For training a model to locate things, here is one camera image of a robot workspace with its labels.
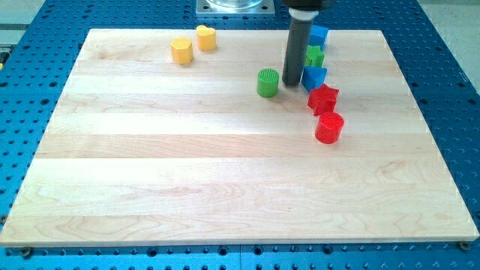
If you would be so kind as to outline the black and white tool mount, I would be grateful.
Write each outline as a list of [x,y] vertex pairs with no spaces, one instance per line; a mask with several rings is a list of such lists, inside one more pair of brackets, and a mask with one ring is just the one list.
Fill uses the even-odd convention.
[[320,13],[335,5],[335,0],[281,0],[289,15],[296,20],[314,20]]

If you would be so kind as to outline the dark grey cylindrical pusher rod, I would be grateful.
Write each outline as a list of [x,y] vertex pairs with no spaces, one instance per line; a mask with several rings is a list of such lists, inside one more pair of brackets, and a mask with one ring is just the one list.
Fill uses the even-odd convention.
[[297,86],[301,81],[312,25],[312,20],[290,20],[282,73],[286,86]]

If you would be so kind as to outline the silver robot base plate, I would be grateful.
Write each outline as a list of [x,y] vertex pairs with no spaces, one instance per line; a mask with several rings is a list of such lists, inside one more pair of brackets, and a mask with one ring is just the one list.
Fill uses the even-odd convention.
[[274,15],[274,0],[196,0],[200,16]]

